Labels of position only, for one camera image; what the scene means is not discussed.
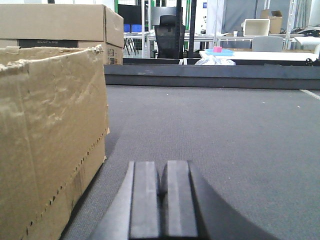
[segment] cardboard box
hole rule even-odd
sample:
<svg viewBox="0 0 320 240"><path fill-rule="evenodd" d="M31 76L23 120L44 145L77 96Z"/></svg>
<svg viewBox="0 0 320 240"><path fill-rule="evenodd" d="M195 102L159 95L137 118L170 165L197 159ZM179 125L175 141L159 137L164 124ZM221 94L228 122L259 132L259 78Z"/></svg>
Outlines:
<svg viewBox="0 0 320 240"><path fill-rule="evenodd" d="M105 160L107 108L100 48L0 49L1 240L59 239Z"/></svg>
<svg viewBox="0 0 320 240"><path fill-rule="evenodd" d="M0 4L0 12L0 48L124 45L123 18L104 5Z"/></svg>
<svg viewBox="0 0 320 240"><path fill-rule="evenodd" d="M271 34L279 34L281 32L282 27L282 14L281 11L272 11L272 16L269 16L269 9L265 9L261 11L260 18L261 19L269 19L270 20L270 30Z"/></svg>
<svg viewBox="0 0 320 240"><path fill-rule="evenodd" d="M123 49L122 47L114 46L112 44L106 45L107 64L122 65L123 64Z"/></svg>

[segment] computer monitor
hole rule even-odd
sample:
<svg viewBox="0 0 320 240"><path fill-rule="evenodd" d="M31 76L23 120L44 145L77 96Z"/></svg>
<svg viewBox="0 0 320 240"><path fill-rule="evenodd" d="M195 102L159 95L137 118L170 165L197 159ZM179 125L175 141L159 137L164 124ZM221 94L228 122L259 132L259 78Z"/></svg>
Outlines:
<svg viewBox="0 0 320 240"><path fill-rule="evenodd" d="M141 6L118 4L118 14L123 17L123 24L142 24Z"/></svg>
<svg viewBox="0 0 320 240"><path fill-rule="evenodd" d="M153 6L151 7L151 26L160 24L160 16L176 15L175 6Z"/></svg>

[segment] black office chair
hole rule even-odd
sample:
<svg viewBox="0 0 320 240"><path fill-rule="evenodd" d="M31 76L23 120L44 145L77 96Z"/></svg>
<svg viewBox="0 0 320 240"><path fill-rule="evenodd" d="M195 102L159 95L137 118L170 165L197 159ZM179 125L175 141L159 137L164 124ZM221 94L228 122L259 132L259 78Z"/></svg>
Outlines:
<svg viewBox="0 0 320 240"><path fill-rule="evenodd" d="M176 49L176 16L162 15L160 16L160 25L154 26L156 43L158 45L158 59L174 59L177 54L179 58L183 58L184 37L186 26L180 26L180 43Z"/></svg>

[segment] white chair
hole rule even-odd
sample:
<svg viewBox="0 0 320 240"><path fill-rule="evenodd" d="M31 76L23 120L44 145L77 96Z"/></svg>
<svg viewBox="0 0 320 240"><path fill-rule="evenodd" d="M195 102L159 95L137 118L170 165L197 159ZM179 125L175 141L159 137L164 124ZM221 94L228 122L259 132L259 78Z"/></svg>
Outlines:
<svg viewBox="0 0 320 240"><path fill-rule="evenodd" d="M281 52L284 38L281 36L255 36L252 39L253 52Z"/></svg>

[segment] small cardboard box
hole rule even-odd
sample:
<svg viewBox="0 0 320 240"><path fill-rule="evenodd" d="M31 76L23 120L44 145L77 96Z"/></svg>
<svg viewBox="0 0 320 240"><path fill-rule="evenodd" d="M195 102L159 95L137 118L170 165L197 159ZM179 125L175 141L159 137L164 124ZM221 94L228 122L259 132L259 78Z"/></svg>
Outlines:
<svg viewBox="0 0 320 240"><path fill-rule="evenodd" d="M260 18L261 19L269 19L270 20L270 30L271 34L279 34L281 32L282 27L282 14L281 11L272 11L272 16L269 16L269 9L265 9L261 11Z"/></svg>
<svg viewBox="0 0 320 240"><path fill-rule="evenodd" d="M57 240L105 160L101 48L0 48L0 239Z"/></svg>
<svg viewBox="0 0 320 240"><path fill-rule="evenodd" d="M123 18L104 5L0 4L0 12L0 48L123 47Z"/></svg>

